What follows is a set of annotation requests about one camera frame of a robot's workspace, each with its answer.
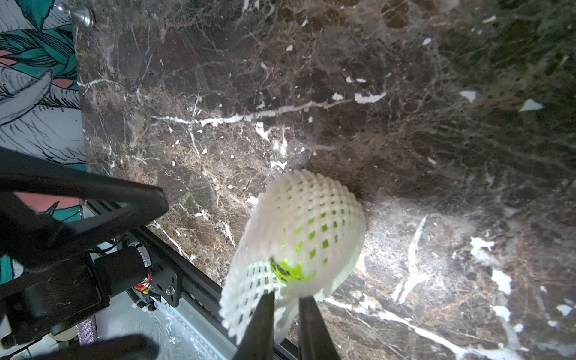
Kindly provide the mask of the green custard apple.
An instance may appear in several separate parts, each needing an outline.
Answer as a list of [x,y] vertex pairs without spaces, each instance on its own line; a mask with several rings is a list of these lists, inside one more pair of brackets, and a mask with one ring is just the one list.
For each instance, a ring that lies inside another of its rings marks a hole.
[[274,225],[279,249],[271,267],[286,284],[338,286],[354,267],[364,243],[366,220],[353,195],[289,198],[290,209]]

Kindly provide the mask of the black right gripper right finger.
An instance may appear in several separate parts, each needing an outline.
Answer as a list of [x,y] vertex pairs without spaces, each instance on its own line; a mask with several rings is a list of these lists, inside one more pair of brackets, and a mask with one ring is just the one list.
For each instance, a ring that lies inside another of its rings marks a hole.
[[298,300],[298,358],[302,360],[341,358],[313,296]]

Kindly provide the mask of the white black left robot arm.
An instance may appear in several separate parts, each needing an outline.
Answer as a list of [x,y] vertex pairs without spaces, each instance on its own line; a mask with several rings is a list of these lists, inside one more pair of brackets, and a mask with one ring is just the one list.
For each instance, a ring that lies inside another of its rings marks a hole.
[[[37,213],[21,193],[121,203],[73,222]],[[155,186],[82,172],[6,148],[1,150],[1,253],[25,273],[1,285],[1,318],[10,349],[64,330],[106,308],[112,297],[148,274],[140,252],[127,247],[98,259],[90,251],[164,215],[169,203]]]

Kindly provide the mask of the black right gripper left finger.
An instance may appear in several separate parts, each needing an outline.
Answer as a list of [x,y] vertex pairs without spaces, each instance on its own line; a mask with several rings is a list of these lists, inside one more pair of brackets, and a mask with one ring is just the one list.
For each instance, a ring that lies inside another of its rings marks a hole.
[[270,360],[274,354],[275,293],[263,295],[233,360]]

